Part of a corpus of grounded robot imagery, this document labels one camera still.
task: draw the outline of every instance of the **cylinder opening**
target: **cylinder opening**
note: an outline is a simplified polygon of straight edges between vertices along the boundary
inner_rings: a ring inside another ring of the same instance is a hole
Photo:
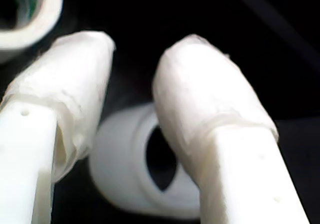
[[[28,25],[39,11],[41,0],[0,0],[0,30]]]
[[[149,174],[156,186],[165,191],[176,174],[177,158],[159,127],[151,133],[146,148],[145,157]]]
[[[17,17],[17,0],[0,0],[0,29],[14,29],[17,25]]]

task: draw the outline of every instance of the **white plastic cylinder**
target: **white plastic cylinder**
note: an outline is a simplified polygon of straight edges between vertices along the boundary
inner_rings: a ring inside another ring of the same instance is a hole
[[[13,29],[0,29],[0,64],[41,40],[57,23],[63,0],[14,0]]]
[[[147,148],[157,128],[153,104],[121,111],[104,121],[89,156],[93,181],[107,200],[124,210],[178,219],[198,218],[199,191],[181,164],[177,163],[165,190],[150,175]]]

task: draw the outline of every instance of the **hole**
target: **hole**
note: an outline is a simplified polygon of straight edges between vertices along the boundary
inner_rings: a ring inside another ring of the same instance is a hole
[[[14,29],[18,20],[18,3],[16,0],[0,0],[0,29]]]
[[[165,191],[172,183],[177,170],[176,155],[158,127],[152,132],[147,144],[146,163],[149,174],[157,187]]]
[[[27,115],[29,115],[29,114],[30,114],[29,110],[22,110],[22,111],[21,111],[21,115],[22,115],[22,116],[27,116]]]

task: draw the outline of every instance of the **dark surface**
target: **dark surface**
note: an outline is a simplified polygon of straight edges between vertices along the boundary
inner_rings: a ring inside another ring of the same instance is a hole
[[[319,49],[318,0],[269,0]],[[280,146],[311,223],[320,223],[320,77],[239,0],[65,0],[49,36],[17,60],[0,67],[0,92],[58,36],[78,30],[105,31],[115,40],[113,71],[102,119],[151,100],[151,81],[165,48],[196,33],[242,69],[262,104],[277,121]],[[177,223],[128,214],[95,190],[87,162],[80,161],[56,185],[52,222]]]

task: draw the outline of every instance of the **roll of tape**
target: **roll of tape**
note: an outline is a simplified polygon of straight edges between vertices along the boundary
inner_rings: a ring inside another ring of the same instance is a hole
[[[3,64],[41,40],[55,26],[63,0],[0,0],[0,5],[0,64]]]
[[[116,113],[100,126],[89,155],[93,182],[129,212],[199,218],[199,190],[166,146],[153,104]]]

